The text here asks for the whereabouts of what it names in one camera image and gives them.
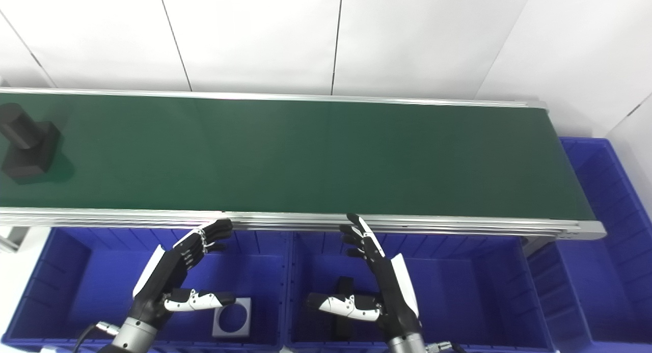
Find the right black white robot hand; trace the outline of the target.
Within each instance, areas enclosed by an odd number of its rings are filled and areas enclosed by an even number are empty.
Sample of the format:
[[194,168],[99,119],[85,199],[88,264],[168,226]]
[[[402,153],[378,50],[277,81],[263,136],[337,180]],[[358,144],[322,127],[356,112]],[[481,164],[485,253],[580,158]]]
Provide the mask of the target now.
[[349,319],[375,322],[384,341],[405,340],[422,334],[414,286],[402,255],[385,255],[370,226],[358,214],[348,213],[340,225],[341,240],[350,245],[347,255],[365,260],[379,288],[377,297],[354,293],[310,293],[308,307]]

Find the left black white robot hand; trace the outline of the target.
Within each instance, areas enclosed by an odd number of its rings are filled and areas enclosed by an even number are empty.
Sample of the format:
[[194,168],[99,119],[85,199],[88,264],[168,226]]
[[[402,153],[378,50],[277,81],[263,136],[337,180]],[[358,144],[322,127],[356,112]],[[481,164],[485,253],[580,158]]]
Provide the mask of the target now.
[[133,289],[128,318],[137,325],[146,324],[161,330],[173,313],[235,304],[232,292],[182,287],[189,270],[208,253],[226,248],[221,240],[229,238],[232,230],[231,219],[221,218],[189,231],[169,250],[157,246]]

